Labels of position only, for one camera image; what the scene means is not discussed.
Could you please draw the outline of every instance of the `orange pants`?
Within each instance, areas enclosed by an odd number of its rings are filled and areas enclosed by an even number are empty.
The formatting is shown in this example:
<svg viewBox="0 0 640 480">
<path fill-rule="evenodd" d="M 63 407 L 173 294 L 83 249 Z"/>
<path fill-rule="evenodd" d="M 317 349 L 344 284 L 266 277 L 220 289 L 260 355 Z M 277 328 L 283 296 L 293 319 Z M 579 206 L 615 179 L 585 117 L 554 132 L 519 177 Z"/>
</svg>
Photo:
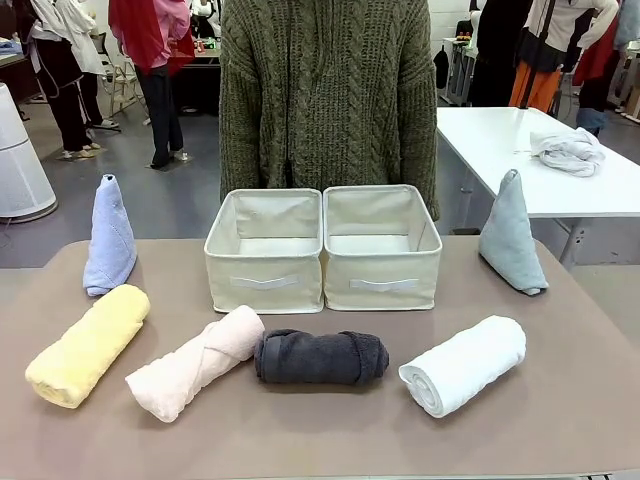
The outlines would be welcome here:
<svg viewBox="0 0 640 480">
<path fill-rule="evenodd" d="M 510 107 L 520 106 L 524 92 L 527 89 L 530 72 L 531 67 L 524 62 L 520 62 L 520 65 L 518 65 L 518 73 L 516 74 L 516 81 L 511 91 Z M 558 82 L 560 81 L 561 75 L 560 72 L 536 73 L 527 106 L 537 108 L 541 112 L 547 113 L 553 103 L 553 96 L 558 90 Z"/>
</svg>

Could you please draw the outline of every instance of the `cream fabric basket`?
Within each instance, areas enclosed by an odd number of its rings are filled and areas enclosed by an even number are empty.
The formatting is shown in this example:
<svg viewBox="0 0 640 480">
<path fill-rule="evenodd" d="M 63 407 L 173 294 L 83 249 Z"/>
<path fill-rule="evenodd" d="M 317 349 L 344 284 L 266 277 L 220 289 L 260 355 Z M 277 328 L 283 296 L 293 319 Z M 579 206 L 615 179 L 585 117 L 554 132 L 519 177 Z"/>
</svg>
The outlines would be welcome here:
<svg viewBox="0 0 640 480">
<path fill-rule="evenodd" d="M 322 310 L 322 195 L 316 190 L 235 190 L 204 245 L 213 305 L 230 312 Z"/>
<path fill-rule="evenodd" d="M 329 188 L 323 203 L 329 308 L 433 308 L 442 242 L 415 187 Z"/>
</svg>

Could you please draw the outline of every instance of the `green cable-knit sweater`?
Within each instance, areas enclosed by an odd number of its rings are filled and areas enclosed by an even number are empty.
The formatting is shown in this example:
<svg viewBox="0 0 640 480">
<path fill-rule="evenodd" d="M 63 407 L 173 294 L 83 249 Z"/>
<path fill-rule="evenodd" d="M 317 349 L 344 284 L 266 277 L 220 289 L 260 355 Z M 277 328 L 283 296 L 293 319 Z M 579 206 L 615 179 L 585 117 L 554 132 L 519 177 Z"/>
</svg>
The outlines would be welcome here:
<svg viewBox="0 0 640 480">
<path fill-rule="evenodd" d="M 221 196 L 408 183 L 434 219 L 427 0 L 226 0 Z"/>
</svg>

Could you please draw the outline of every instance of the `white wall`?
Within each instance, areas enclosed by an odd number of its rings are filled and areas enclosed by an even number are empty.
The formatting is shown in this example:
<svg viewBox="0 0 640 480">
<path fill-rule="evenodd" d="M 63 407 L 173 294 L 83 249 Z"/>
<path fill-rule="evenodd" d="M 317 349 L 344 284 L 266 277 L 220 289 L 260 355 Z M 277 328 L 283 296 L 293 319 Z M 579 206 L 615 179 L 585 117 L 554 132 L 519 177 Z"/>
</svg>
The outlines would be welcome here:
<svg viewBox="0 0 640 480">
<path fill-rule="evenodd" d="M 469 3 L 469 0 L 429 0 L 433 55 L 442 47 L 443 38 L 456 34 L 456 25 L 460 20 L 469 20 Z"/>
</svg>

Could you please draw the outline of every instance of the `dark gray rolled towel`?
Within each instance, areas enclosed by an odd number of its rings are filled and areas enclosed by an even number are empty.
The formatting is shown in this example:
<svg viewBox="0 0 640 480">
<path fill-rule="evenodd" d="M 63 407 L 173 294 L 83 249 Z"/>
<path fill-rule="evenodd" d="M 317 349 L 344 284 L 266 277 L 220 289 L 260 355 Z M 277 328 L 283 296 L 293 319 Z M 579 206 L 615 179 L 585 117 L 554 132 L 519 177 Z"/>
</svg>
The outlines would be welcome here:
<svg viewBox="0 0 640 480">
<path fill-rule="evenodd" d="M 356 332 L 315 337 L 274 330 L 258 340 L 254 356 L 258 378 L 266 383 L 365 385 L 389 366 L 380 339 Z"/>
</svg>

